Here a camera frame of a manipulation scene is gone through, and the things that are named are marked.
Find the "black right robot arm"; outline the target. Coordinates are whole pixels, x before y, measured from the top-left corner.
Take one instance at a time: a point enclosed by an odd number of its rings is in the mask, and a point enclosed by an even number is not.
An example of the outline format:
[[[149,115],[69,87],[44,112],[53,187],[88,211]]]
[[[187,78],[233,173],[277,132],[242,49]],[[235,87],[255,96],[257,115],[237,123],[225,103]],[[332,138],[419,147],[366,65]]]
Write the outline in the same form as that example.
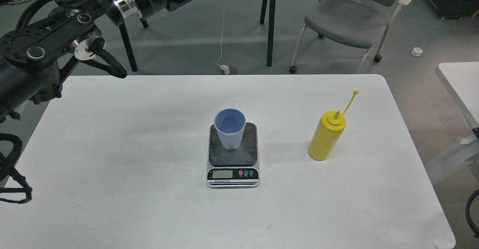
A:
[[[471,214],[471,208],[472,208],[472,203],[474,202],[474,200],[477,198],[479,194],[479,189],[476,189],[468,198],[467,200],[467,203],[466,203],[466,207],[465,207],[465,218],[466,218],[466,222],[469,226],[469,228],[471,229],[471,231],[473,232],[473,236],[474,238],[478,239],[479,238],[479,229],[478,229],[478,226],[475,224],[473,218],[472,218],[472,214]]]

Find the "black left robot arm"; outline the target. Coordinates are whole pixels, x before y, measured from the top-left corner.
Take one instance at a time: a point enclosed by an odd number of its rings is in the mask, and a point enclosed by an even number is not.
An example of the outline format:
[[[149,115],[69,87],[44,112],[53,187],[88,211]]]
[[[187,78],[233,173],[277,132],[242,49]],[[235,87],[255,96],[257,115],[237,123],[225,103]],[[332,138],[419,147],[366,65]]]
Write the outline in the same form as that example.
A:
[[[0,117],[19,120],[27,100],[38,105],[61,98],[62,85],[79,63],[125,78],[127,71],[104,46],[95,20],[103,15],[119,27],[131,70],[138,70],[124,20],[169,12],[192,0],[36,0],[16,28],[1,37]]]

